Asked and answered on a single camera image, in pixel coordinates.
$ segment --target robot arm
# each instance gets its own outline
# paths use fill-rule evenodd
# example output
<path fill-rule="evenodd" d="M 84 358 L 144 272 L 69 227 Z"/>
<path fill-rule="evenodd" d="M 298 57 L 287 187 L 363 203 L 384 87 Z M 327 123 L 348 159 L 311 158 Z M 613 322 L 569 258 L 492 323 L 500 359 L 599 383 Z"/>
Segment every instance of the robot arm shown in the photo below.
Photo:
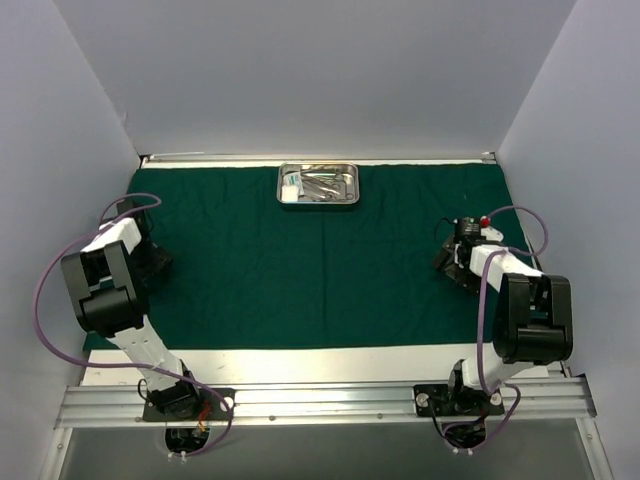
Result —
<path fill-rule="evenodd" d="M 434 261 L 436 269 L 477 293 L 491 258 L 487 283 L 499 292 L 493 348 L 485 349 L 483 359 L 486 384 L 497 388 L 523 370 L 569 358 L 573 347 L 569 281 L 520 261 L 485 217 L 460 218 L 454 225 Z M 496 250 L 503 253 L 491 257 Z M 482 390 L 476 356 L 462 361 L 459 369 L 465 388 Z"/>
<path fill-rule="evenodd" d="M 121 202 L 119 213 L 132 206 Z M 171 257 L 151 242 L 143 212 L 120 220 L 80 252 L 61 260 L 76 318 L 86 332 L 98 333 L 134 363 L 191 377 L 148 316 L 143 281 L 164 272 L 170 263 Z M 191 418 L 200 411 L 200 392 L 192 384 L 154 370 L 140 372 L 147 384 L 147 399 L 159 412 Z"/>

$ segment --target green cloth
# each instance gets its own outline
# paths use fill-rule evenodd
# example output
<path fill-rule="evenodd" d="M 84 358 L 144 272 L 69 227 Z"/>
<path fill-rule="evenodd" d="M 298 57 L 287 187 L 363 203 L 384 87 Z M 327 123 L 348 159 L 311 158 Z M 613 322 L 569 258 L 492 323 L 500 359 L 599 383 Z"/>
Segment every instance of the green cloth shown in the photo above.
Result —
<path fill-rule="evenodd" d="M 497 165 L 360 167 L 342 212 L 283 209 L 276 168 L 143 169 L 129 191 L 159 195 L 153 241 L 174 258 L 151 293 L 169 348 L 330 348 L 474 342 L 478 297 L 431 262 L 441 217 L 510 205 Z M 494 226 L 525 248 L 515 213 Z M 490 297 L 490 338 L 495 295 Z M 109 348 L 89 335 L 86 349 Z"/>

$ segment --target metal tray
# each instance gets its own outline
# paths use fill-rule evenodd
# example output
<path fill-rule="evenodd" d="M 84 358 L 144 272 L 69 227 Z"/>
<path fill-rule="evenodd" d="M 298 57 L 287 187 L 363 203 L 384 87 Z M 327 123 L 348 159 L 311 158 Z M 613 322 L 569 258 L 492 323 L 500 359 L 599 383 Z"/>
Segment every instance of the metal tray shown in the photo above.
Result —
<path fill-rule="evenodd" d="M 350 163 L 284 163 L 277 198 L 286 205 L 353 205 L 360 199 L 358 167 Z"/>

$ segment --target white backdrop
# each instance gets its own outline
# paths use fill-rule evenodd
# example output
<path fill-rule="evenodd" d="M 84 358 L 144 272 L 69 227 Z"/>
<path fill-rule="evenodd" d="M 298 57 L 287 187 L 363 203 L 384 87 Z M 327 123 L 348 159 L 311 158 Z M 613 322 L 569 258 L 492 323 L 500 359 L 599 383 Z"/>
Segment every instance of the white backdrop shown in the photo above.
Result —
<path fill-rule="evenodd" d="M 140 153 L 496 150 L 575 0 L 56 0 Z"/>
<path fill-rule="evenodd" d="M 50 0 L 0 2 L 2 478 L 37 478 L 74 370 L 38 342 L 30 301 L 45 265 L 124 193 L 135 151 Z M 42 298 L 52 341 L 84 338 L 59 269 Z"/>
<path fill-rule="evenodd" d="M 545 267 L 571 279 L 571 362 L 617 480 L 640 472 L 638 24 L 636 0 L 579 0 L 499 150 L 514 201 L 549 224 Z"/>

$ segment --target metal frame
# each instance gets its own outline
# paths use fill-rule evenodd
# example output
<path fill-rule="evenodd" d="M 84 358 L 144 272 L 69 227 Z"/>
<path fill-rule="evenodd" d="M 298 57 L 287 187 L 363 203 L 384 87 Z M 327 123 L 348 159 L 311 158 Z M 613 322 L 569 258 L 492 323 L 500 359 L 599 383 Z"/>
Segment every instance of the metal frame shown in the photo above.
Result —
<path fill-rule="evenodd" d="M 595 409 L 582 378 L 520 379 L 522 400 L 514 418 L 590 418 Z M 423 422 L 415 414 L 411 382 L 351 384 L 224 385 L 236 389 L 234 426 Z M 502 389 L 505 407 L 515 393 Z M 157 428 L 196 422 L 142 422 L 144 402 L 135 387 L 70 387 L 60 428 Z M 209 422 L 223 425 L 225 422 Z"/>
<path fill-rule="evenodd" d="M 335 157 L 327 155 L 207 155 L 201 152 L 151 155 L 141 158 L 141 168 L 211 168 L 211 167 L 252 167 L 279 166 L 285 161 L 292 160 L 349 160 L 360 165 L 384 164 L 464 164 L 464 163 L 495 163 L 495 155 L 486 152 L 477 159 L 358 159 L 356 156 Z M 348 382 L 330 383 L 335 373 L 328 374 L 325 369 L 314 371 L 316 365 L 312 362 L 307 370 L 305 379 L 320 378 L 321 383 L 300 383 L 302 372 L 289 372 L 287 381 L 280 383 L 275 378 L 265 377 L 265 371 L 277 372 L 277 369 L 261 368 L 264 362 L 256 361 L 261 355 L 269 356 L 267 367 L 286 362 L 291 352 L 192 352 L 191 363 L 196 363 L 197 376 L 206 383 L 220 382 L 220 372 L 229 364 L 233 373 L 222 375 L 231 381 L 227 385 L 212 385 L 231 387 L 237 390 L 236 406 L 234 410 L 234 428 L 256 425 L 322 425 L 322 424 L 362 424 L 362 423 L 407 423 L 425 422 L 430 419 L 419 418 L 415 415 L 412 387 L 418 383 L 446 382 L 446 373 L 451 365 L 451 359 L 460 356 L 471 345 L 430 346 L 424 350 L 419 347 L 387 347 L 385 349 L 358 349 L 359 352 L 345 352 L 344 349 L 306 352 L 310 359 L 322 360 L 327 358 L 336 365 L 345 365 L 347 357 L 356 361 L 347 363 L 352 367 L 340 373 L 340 380 L 348 378 Z M 366 363 L 357 359 L 365 350 L 370 350 L 370 358 Z M 121 352 L 96 351 L 92 352 L 92 360 L 109 361 L 109 356 Z M 388 365 L 402 357 L 407 362 L 398 369 Z M 372 365 L 384 364 L 382 375 L 376 374 L 371 381 Z M 256 372 L 260 382 L 267 384 L 246 384 L 248 368 Z M 553 364 L 548 371 L 537 371 L 540 378 L 517 378 L 516 383 L 522 390 L 522 400 L 516 409 L 513 419 L 566 419 L 574 418 L 582 438 L 586 456 L 596 480 L 612 480 L 611 470 L 606 459 L 604 448 L 600 441 L 593 417 L 595 408 L 586 379 L 568 378 L 568 370 L 559 364 Z M 138 396 L 135 383 L 140 377 L 134 369 L 112 372 L 110 370 L 88 369 L 85 372 L 83 386 L 68 388 L 54 430 L 51 449 L 46 457 L 41 474 L 41 480 L 58 479 L 63 468 L 64 459 L 69 448 L 69 442 L 74 428 L 165 428 L 166 426 L 194 426 L 195 422 L 176 422 L 170 424 L 142 422 L 143 401 Z M 514 393 L 510 389 L 503 389 L 502 395 L 508 408 L 514 400 Z M 222 425 L 224 422 L 209 422 L 211 426 Z"/>

